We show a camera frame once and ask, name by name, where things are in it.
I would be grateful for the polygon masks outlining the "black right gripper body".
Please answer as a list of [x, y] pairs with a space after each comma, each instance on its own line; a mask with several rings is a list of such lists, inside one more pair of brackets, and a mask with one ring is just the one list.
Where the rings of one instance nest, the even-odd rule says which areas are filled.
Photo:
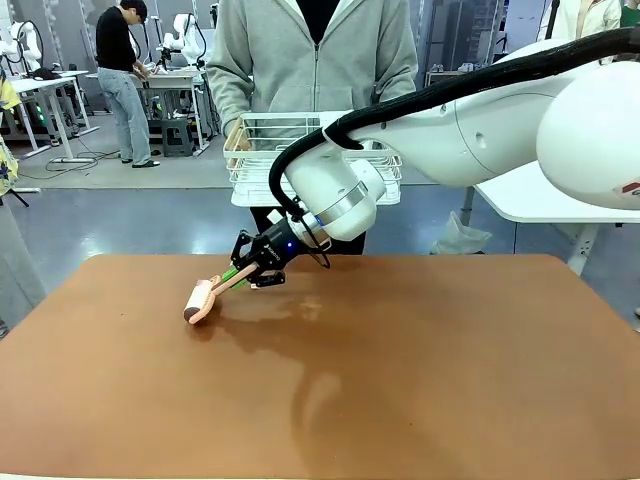
[[249, 257], [257, 265], [256, 272], [283, 270], [304, 253], [304, 246], [286, 217], [271, 225], [251, 241]]

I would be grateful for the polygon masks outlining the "person's right hand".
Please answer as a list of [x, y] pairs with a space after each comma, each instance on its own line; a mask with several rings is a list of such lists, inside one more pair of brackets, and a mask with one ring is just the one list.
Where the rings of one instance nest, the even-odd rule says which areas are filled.
[[227, 135], [225, 145], [227, 151], [250, 151], [252, 149], [242, 118], [237, 118]]

